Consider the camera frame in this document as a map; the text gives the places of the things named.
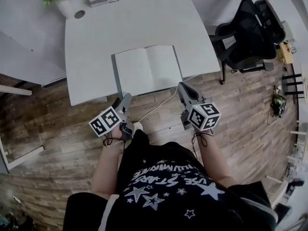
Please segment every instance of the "white table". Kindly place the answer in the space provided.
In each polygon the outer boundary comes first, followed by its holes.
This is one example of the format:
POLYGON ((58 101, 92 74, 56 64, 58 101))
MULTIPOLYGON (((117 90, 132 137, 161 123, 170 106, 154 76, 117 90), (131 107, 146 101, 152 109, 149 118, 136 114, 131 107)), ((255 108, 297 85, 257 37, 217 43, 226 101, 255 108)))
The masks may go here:
POLYGON ((38 153, 42 151, 44 151, 43 146, 9 162, 6 158, 7 153, 4 151, 1 138, 0 138, 0 173, 9 174, 12 168, 16 167, 17 165, 20 165, 21 163, 28 160, 29 158, 32 158, 33 156, 36 156, 38 153))
POLYGON ((80 9, 86 14, 65 26, 72 105, 117 93, 111 55, 134 48, 174 45, 183 77, 220 71, 191 0, 120 0, 80 9))
MULTIPOLYGON (((304 125, 305 127, 308 127, 308 123, 306 122, 300 122, 300 121, 296 121, 298 124, 301 123, 302 125, 304 125)), ((305 136, 305 142, 301 142, 298 141, 296 142, 295 146, 303 146, 304 150, 303 150, 303 155, 301 157, 301 160, 296 159, 292 156, 288 156, 289 159, 295 160, 297 161, 302 161, 304 163, 308 163, 308 129, 305 132, 301 132, 301 131, 290 131, 290 133, 293 134, 298 134, 298 135, 304 135, 305 136)))
POLYGON ((282 90, 285 95, 296 95, 298 99, 305 99, 305 102, 308 104, 308 64, 301 64, 301 73, 296 75, 288 75, 282 76, 282 90), (302 77, 302 81, 295 81, 295 82, 287 82, 286 79, 291 78, 299 78, 302 77), (298 91, 289 91, 289 86, 295 85, 303 85, 303 90, 298 91))

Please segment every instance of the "black office chair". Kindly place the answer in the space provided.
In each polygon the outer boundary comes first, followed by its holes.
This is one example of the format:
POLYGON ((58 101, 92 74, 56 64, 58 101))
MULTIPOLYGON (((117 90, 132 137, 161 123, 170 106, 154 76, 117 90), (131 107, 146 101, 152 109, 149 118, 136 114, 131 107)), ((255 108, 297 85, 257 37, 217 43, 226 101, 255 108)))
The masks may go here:
POLYGON ((283 26, 268 0, 242 0, 230 23, 220 24, 215 35, 210 35, 217 57, 221 60, 223 79, 226 80, 226 64, 232 73, 260 70, 271 71, 272 63, 263 59, 276 57, 275 43, 285 38, 283 26), (234 36, 236 42, 226 49, 223 39, 234 36))

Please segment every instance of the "wood plank flooring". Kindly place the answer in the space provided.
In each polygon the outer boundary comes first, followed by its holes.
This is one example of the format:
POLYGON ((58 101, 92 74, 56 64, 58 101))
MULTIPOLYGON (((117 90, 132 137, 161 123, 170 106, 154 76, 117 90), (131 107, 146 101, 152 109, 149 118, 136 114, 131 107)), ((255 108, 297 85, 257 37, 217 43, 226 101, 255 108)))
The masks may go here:
MULTIPOLYGON (((227 157, 234 177, 249 183, 270 175, 278 179, 285 174, 286 155, 292 149, 297 108, 292 97, 282 119, 269 116, 273 85, 280 85, 282 64, 275 62, 272 72, 235 73, 227 70, 224 86, 220 73, 198 76, 189 82, 214 101, 222 112, 215 138, 227 157)), ((67 83, 49 88, 27 83, 32 96, 8 95, 1 101, 0 136, 4 150, 12 161, 44 146, 37 157, 0 175, 0 202, 14 212, 24 210, 40 230, 61 230, 66 200, 77 192, 90 191, 91 177, 99 159, 102 139, 97 138, 88 122, 110 106, 88 102, 72 107, 67 83), (13 195, 19 198, 18 206, 13 195)), ((136 121, 174 90, 134 97, 130 119, 136 121)), ((176 141, 191 149, 192 130, 185 131, 180 121, 183 107, 178 95, 142 120, 152 144, 176 141)))

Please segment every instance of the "white star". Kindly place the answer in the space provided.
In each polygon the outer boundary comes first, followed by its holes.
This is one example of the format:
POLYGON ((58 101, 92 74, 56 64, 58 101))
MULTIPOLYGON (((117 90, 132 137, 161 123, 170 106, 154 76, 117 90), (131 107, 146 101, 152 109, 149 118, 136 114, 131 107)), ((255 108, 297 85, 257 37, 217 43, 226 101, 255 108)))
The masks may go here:
POLYGON ((215 200, 218 200, 218 194, 225 193, 224 191, 218 190, 214 182, 212 182, 209 186, 202 184, 197 184, 197 186, 204 190, 201 195, 210 195, 215 200))
POLYGON ((184 195, 184 193, 186 193, 186 191, 185 191, 184 188, 182 188, 182 189, 178 188, 177 193, 179 193, 179 194, 181 194, 181 195, 184 195))
POLYGON ((156 164, 164 164, 165 162, 167 162, 167 160, 160 160, 156 164))
POLYGON ((157 196, 158 196, 158 193, 153 195, 152 197, 143 195, 143 197, 146 199, 146 202, 144 203, 142 207, 144 208, 144 207, 150 206, 154 210, 157 210, 158 204, 164 201, 164 199, 158 198, 157 196))
POLYGON ((140 196, 141 196, 142 194, 147 194, 147 193, 149 193, 149 192, 147 192, 147 191, 144 191, 144 188, 145 188, 145 187, 141 187, 141 188, 138 189, 137 187, 134 187, 134 190, 133 190, 132 192, 126 194, 125 197, 134 196, 135 202, 138 202, 138 200, 139 200, 139 198, 140 198, 140 196))
POLYGON ((187 210, 185 216, 190 219, 192 217, 195 217, 196 215, 194 214, 194 210, 187 210))

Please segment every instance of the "white wall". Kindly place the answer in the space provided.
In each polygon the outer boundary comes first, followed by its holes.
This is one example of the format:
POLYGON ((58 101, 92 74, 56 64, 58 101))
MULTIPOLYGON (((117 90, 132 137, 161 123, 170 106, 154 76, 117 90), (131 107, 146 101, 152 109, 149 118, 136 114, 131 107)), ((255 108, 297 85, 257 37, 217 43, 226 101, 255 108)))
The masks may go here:
POLYGON ((18 42, 19 46, 10 50, 14 54, 14 63, 18 61, 21 64, 17 66, 10 63, 9 70, 0 58, 0 73, 19 78, 16 73, 29 67, 23 65, 25 55, 20 57, 19 53, 32 49, 33 62, 46 64, 44 67, 37 65, 27 68, 32 74, 32 82, 45 84, 54 80, 54 77, 65 76, 64 29, 65 18, 56 8, 46 8, 42 0, 0 0, 0 31, 18 42), (40 72, 32 72, 34 69, 40 69, 40 72))

